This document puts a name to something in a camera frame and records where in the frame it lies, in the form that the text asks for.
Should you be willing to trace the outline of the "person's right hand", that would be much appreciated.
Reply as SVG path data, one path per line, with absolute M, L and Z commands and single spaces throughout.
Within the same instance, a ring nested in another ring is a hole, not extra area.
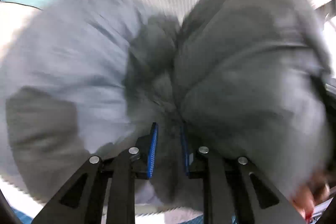
M 330 195 L 329 178 L 325 172 L 315 172 L 290 198 L 293 207 L 307 223 L 313 215 L 315 206 L 326 201 Z

